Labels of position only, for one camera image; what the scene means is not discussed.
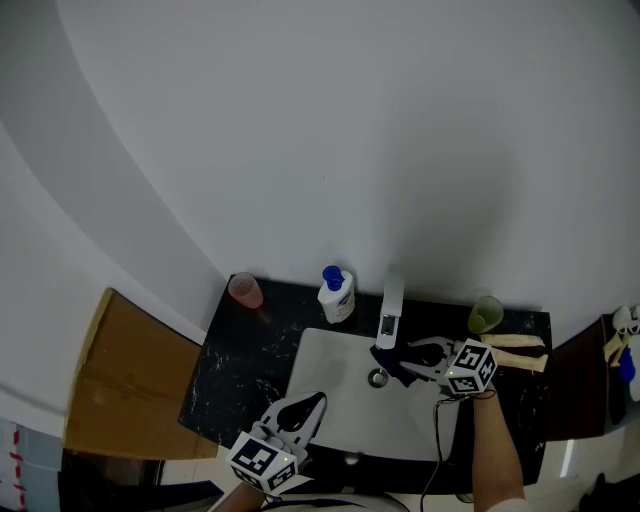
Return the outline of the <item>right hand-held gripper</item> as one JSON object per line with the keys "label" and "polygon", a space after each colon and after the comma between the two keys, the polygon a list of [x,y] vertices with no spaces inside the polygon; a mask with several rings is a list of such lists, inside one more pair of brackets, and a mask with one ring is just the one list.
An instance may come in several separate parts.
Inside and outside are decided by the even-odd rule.
{"label": "right hand-held gripper", "polygon": [[434,381],[451,396],[484,392],[497,362],[489,345],[467,339],[454,341],[442,336],[423,338],[407,345],[420,357],[449,357],[435,366],[401,361],[400,366],[418,379]]}

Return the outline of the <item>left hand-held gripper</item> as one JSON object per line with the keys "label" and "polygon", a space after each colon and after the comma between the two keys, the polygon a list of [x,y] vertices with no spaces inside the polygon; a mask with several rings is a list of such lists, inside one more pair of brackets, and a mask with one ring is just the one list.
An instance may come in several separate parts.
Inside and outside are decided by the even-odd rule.
{"label": "left hand-held gripper", "polygon": [[272,493],[299,473],[306,447],[327,410],[323,392],[294,394],[273,402],[249,432],[242,431],[226,462],[244,483]]}

